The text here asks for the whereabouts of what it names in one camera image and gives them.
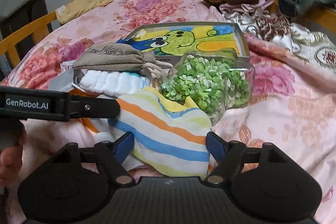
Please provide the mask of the person's left hand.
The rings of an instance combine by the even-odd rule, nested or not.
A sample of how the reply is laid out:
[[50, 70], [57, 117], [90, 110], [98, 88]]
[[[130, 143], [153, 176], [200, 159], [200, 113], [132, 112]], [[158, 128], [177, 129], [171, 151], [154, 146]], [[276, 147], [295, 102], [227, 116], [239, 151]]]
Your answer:
[[5, 126], [5, 131], [17, 133], [19, 139], [15, 146], [6, 147], [1, 152], [1, 186], [15, 182], [22, 167], [23, 146], [27, 139], [24, 125], [20, 120], [16, 125]]

